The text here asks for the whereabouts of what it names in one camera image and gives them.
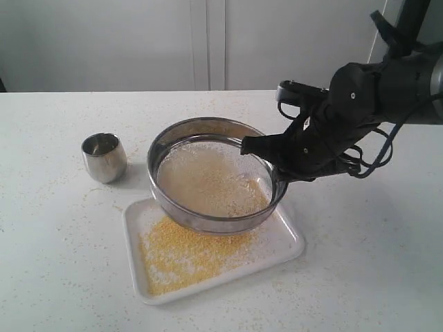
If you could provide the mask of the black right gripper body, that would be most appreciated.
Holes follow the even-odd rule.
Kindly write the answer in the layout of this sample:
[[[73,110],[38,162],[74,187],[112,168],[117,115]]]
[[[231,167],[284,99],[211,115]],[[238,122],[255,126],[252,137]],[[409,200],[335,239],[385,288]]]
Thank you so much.
[[[347,173],[360,176],[360,139],[377,128],[376,106],[346,100],[337,104],[324,100],[278,102],[278,111],[292,120],[279,139],[276,167],[285,181],[313,181],[316,178]]]

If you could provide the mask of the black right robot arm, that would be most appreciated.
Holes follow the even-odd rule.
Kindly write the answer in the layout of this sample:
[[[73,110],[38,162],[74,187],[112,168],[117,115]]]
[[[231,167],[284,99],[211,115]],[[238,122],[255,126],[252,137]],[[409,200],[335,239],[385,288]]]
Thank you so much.
[[[390,161],[403,125],[442,123],[442,44],[403,35],[379,11],[371,19],[389,47],[383,60],[346,64],[328,89],[281,82],[278,104],[298,107],[299,114],[281,134],[245,137],[241,154],[270,162],[288,182],[366,178]]]

